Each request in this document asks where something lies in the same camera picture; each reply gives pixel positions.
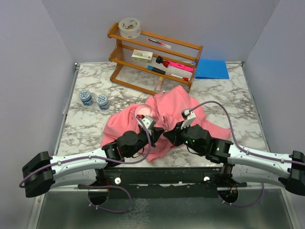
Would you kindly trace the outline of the pink zip jacket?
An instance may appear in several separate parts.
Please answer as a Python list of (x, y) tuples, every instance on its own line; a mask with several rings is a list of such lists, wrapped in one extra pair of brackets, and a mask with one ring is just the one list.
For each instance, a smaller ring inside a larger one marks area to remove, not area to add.
[[(149, 115), (156, 120), (155, 127), (171, 131), (178, 122), (184, 121), (181, 112), (188, 108), (194, 108), (199, 105), (199, 102), (181, 86), (177, 86), (170, 92), (149, 97), (144, 104), (131, 104), (112, 115), (105, 125), (101, 146), (113, 142), (126, 131), (139, 133), (136, 115)], [(207, 121), (202, 107), (197, 108), (194, 113), (196, 119), (192, 122), (192, 126), (198, 124), (203, 129), (208, 130), (212, 137), (223, 140), (229, 139), (231, 131)], [(163, 158), (172, 148), (173, 146), (169, 140), (162, 135), (158, 139), (156, 147), (151, 149), (147, 160), (153, 162)]]

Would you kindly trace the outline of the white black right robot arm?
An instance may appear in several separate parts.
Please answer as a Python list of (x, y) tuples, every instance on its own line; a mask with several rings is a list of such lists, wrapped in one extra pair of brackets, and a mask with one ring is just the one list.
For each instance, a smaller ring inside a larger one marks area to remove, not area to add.
[(207, 160), (229, 166), (219, 174), (220, 183), (229, 187), (234, 182), (256, 182), (284, 187), (290, 193), (305, 194), (305, 155), (300, 151), (279, 154), (238, 146), (214, 138), (199, 125), (176, 127), (163, 135), (173, 146), (185, 145)]

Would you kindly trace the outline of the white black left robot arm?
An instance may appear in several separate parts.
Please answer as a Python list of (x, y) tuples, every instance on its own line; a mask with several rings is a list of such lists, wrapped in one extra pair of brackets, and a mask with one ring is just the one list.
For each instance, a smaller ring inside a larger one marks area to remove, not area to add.
[(126, 164), (126, 158), (133, 157), (147, 146), (155, 147), (164, 129), (151, 127), (145, 131), (127, 131), (117, 140), (101, 148), (65, 157), (50, 156), (47, 151), (38, 153), (22, 168), (23, 179), (19, 187), (28, 198), (45, 194), (54, 187), (65, 185), (92, 185), (101, 188), (105, 176), (96, 170)]

